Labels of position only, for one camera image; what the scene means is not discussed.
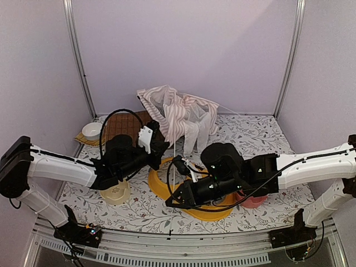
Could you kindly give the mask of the white tent pole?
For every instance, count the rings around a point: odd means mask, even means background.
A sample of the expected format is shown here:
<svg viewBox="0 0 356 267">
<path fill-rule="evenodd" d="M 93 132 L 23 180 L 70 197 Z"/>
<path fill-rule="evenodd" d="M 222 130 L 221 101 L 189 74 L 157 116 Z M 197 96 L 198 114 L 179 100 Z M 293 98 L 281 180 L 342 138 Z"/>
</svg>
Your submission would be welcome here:
<svg viewBox="0 0 356 267">
<path fill-rule="evenodd" d="M 220 108 L 229 111 L 229 113 L 236 114 L 236 115 L 240 116 L 239 113 L 237 113 L 237 112 L 235 112 L 235 111 L 233 111 L 233 110 L 231 110 L 231 109 L 229 109 L 229 108 L 227 108 L 227 107 L 225 107 L 225 106 L 222 106 L 222 105 L 221 105 Z M 173 116 L 174 116 L 174 118 L 172 119 L 172 121 L 175 123 L 175 122 L 176 122 L 176 119 L 177 119 L 178 117 L 176 116 L 175 111 L 173 111 L 172 114 L 173 114 Z M 174 157 L 175 157 L 175 156 L 176 156 L 176 141 L 177 141 L 177 138 L 176 138 L 176 126 L 175 126 L 175 125 L 173 125 L 173 133 L 174 133 L 173 151 L 174 151 Z M 173 165 L 173 163 L 171 163 L 171 167 L 170 167 L 169 169 L 172 170 L 172 182 L 173 182 L 173 190 L 174 190 L 174 189 L 175 189 L 175 184 L 176 184 L 176 182 L 175 182 L 175 174 L 176 174 L 176 171 L 175 171 L 175 166 Z M 166 181 L 167 181 L 167 184 L 168 184 L 169 181 L 170 181 L 170 178 L 169 178 L 169 171 L 167 171 L 167 179 L 166 179 Z M 172 225 L 170 226 L 169 236 L 171 236 L 171 234 L 172 234 Z"/>
</svg>

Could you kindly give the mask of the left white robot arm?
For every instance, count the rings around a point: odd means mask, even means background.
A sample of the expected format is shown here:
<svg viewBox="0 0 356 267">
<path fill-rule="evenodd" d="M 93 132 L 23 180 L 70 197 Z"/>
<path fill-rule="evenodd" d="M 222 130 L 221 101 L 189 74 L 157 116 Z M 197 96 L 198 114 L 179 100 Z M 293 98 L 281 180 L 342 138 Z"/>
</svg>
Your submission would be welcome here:
<svg viewBox="0 0 356 267">
<path fill-rule="evenodd" d="M 43 150 L 28 136 L 21 136 L 1 157 L 1 195 L 45 217 L 70 241 L 79 241 L 82 232 L 96 234 L 95 228 L 80 226 L 70 207 L 59 204 L 33 180 L 45 178 L 107 190 L 131 179 L 145 166 L 158 170 L 170 144 L 156 139 L 160 127 L 157 121 L 144 125 L 140 117 L 137 120 L 140 130 L 136 141 L 129 135 L 103 141 L 105 124 L 101 123 L 93 132 L 99 141 L 100 156 L 88 161 Z"/>
</svg>

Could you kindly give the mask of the pink striped pet tent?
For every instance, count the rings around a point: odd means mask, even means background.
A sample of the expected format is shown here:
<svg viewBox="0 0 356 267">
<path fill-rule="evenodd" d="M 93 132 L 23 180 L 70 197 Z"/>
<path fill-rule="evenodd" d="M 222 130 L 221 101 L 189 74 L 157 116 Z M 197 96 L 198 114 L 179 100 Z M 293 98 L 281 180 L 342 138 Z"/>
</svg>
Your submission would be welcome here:
<svg viewBox="0 0 356 267">
<path fill-rule="evenodd" d="M 138 90 L 137 96 L 151 118 L 160 124 L 160 131 L 170 146 L 184 138 L 185 157 L 194 150 L 202 153 L 209 137 L 217 132 L 219 104 L 212 100 L 180 94 L 169 85 Z"/>
</svg>

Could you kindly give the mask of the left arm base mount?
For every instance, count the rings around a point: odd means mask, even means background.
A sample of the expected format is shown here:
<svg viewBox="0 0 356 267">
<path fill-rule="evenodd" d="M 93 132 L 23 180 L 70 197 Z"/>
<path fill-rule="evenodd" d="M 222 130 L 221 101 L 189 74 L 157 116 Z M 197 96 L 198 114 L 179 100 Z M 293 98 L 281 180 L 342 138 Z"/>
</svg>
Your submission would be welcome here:
<svg viewBox="0 0 356 267">
<path fill-rule="evenodd" d="M 85 226 L 78 224 L 72 209 L 67 205 L 64 207 L 68 213 L 68 220 L 63 226 L 55 227 L 53 236 L 71 244 L 98 248 L 102 237 L 102 227 L 93 223 Z"/>
</svg>

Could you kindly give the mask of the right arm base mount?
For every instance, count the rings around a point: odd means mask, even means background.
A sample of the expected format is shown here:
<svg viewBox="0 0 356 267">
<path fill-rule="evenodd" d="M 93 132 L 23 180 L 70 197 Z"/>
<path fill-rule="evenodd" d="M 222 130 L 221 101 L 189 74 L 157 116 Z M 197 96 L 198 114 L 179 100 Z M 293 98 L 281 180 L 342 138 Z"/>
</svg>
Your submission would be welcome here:
<svg viewBox="0 0 356 267">
<path fill-rule="evenodd" d="M 294 214 L 294 225 L 272 230 L 269 232 L 269 240 L 272 248 L 280 248 L 315 239 L 316 227 L 307 227 L 303 219 L 304 209 L 300 209 Z"/>
</svg>

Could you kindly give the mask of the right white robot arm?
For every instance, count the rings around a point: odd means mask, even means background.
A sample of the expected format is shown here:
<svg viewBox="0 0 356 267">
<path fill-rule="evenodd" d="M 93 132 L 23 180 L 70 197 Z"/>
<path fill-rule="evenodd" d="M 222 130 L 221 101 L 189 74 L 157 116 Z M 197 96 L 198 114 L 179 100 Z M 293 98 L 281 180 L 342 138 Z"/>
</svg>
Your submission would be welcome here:
<svg viewBox="0 0 356 267">
<path fill-rule="evenodd" d="M 243 198 L 274 194 L 303 183 L 334 180 L 312 204 L 300 209 L 288 238 L 298 243 L 343 204 L 355 198 L 355 135 L 332 149 L 306 154 L 265 154 L 243 159 L 234 145 L 213 143 L 203 150 L 200 160 L 206 167 L 203 178 L 184 181 L 165 201 L 167 207 L 203 211 L 232 193 Z"/>
</svg>

